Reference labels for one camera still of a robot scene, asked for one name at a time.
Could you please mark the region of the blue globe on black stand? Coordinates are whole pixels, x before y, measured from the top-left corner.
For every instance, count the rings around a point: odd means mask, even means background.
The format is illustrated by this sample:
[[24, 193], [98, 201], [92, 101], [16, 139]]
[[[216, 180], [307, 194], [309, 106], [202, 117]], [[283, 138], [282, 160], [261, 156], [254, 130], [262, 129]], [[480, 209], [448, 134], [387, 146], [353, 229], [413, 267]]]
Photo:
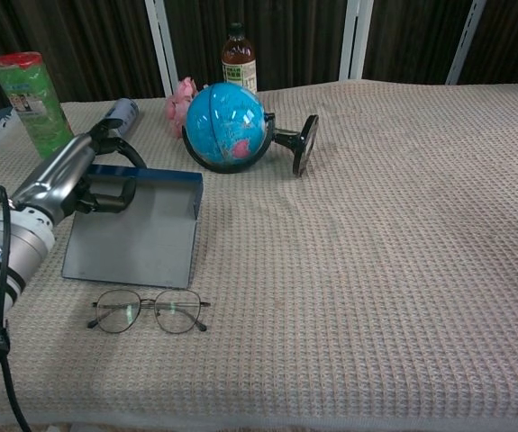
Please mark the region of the blue globe on black stand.
[[293, 175], [306, 170], [319, 127], [310, 115], [300, 131], [276, 125], [258, 97], [232, 83], [218, 83], [201, 91], [190, 104], [182, 138], [192, 159], [218, 174], [238, 174], [256, 165], [276, 143], [293, 153]]

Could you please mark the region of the pink artificial flower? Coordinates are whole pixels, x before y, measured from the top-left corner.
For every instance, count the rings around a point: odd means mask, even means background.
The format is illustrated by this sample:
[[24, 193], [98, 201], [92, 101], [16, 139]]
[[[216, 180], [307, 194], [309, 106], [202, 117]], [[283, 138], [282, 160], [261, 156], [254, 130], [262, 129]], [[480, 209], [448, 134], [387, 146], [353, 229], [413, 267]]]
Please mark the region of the pink artificial flower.
[[176, 92], [166, 99], [165, 115], [176, 138], [182, 135], [189, 106], [198, 93], [195, 80], [187, 76], [178, 82]]

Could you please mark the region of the green canister with red lid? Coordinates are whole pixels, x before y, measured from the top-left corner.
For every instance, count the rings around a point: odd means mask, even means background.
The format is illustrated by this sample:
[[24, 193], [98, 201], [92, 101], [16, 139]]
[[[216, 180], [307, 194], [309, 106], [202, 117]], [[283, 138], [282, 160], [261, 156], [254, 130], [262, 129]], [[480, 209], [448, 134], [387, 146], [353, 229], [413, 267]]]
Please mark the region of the green canister with red lid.
[[0, 56], [0, 85], [41, 158], [74, 137], [39, 52]]

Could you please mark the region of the beige waffle-weave tablecloth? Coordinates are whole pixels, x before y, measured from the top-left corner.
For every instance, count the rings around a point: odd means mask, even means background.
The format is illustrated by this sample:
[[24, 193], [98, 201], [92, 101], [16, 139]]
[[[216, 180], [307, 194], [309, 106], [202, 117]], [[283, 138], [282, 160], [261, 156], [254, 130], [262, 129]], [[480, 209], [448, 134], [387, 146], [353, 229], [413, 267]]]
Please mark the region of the beige waffle-weave tablecloth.
[[192, 288], [208, 330], [86, 325], [70, 223], [11, 309], [32, 425], [518, 432], [518, 85], [342, 81], [265, 92], [320, 117], [309, 167], [271, 148], [204, 173]]

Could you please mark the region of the thin metal eyeglasses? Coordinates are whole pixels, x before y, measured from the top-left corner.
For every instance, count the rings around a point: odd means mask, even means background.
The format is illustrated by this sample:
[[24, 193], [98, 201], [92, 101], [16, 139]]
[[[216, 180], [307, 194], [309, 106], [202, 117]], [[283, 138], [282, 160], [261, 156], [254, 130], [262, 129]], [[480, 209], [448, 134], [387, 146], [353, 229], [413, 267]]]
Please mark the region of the thin metal eyeglasses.
[[206, 332], [201, 321], [201, 311], [211, 303], [202, 301], [191, 290], [166, 289], [154, 297], [140, 296], [127, 289], [102, 293], [92, 303], [95, 317], [88, 321], [88, 329], [100, 329], [108, 334], [121, 334], [129, 330], [143, 312], [153, 315], [159, 328], [170, 335], [181, 335], [198, 329]]

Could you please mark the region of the silver blue drink can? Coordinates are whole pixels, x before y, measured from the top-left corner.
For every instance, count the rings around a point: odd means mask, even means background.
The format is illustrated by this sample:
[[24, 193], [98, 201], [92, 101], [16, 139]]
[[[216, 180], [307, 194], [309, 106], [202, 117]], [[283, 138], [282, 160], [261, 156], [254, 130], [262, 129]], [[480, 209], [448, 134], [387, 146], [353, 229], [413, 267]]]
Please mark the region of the silver blue drink can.
[[139, 117], [139, 107], [129, 98], [120, 98], [114, 102], [103, 120], [115, 136], [123, 138]]

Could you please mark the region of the white screen frame post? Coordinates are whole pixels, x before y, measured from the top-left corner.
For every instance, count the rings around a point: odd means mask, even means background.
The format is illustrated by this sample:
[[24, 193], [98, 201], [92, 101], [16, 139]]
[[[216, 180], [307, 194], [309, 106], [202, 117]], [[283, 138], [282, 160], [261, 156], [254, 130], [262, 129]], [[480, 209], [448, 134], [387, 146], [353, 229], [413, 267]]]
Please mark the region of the white screen frame post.
[[164, 0], [144, 0], [164, 95], [171, 96], [179, 81]]
[[485, 8], [486, 0], [471, 0], [470, 8], [459, 36], [459, 42], [445, 80], [447, 86], [454, 86], [459, 81]]
[[339, 80], [363, 75], [374, 0], [347, 0], [341, 45]]

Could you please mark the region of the brown tea bottle green label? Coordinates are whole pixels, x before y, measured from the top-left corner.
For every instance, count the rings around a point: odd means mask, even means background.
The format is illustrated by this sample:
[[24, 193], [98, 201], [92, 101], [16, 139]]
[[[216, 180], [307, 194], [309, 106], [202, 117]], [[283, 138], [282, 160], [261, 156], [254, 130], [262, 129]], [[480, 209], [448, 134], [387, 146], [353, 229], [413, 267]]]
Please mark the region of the brown tea bottle green label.
[[223, 80], [243, 86], [256, 94], [258, 79], [256, 56], [252, 44], [246, 38], [241, 22], [232, 22], [228, 26], [228, 39], [223, 45], [221, 55]]

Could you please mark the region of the blue card box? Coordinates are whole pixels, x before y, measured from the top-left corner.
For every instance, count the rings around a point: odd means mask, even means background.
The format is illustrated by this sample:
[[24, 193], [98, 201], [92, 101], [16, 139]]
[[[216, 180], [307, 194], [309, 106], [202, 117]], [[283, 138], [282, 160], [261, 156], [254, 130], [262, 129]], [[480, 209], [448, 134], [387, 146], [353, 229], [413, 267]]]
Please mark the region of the blue card box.
[[76, 213], [62, 275], [115, 284], [184, 289], [189, 285], [204, 191], [198, 172], [93, 165], [95, 194], [117, 195], [127, 179], [136, 194], [122, 212]]

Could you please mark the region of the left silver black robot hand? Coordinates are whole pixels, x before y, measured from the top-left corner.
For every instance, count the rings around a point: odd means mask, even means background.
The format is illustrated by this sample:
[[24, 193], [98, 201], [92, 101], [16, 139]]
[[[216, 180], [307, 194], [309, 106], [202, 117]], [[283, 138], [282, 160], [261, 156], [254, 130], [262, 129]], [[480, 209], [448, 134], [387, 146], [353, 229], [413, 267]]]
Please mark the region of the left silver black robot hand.
[[11, 197], [12, 208], [22, 211], [33, 208], [46, 214], [53, 224], [74, 212], [119, 213], [132, 202], [137, 182], [128, 178], [117, 196], [92, 193], [88, 170], [95, 158], [117, 152], [135, 167], [144, 168], [145, 161], [136, 149], [109, 131], [122, 125], [120, 120], [101, 120], [85, 133], [75, 136], [64, 147], [43, 160]]

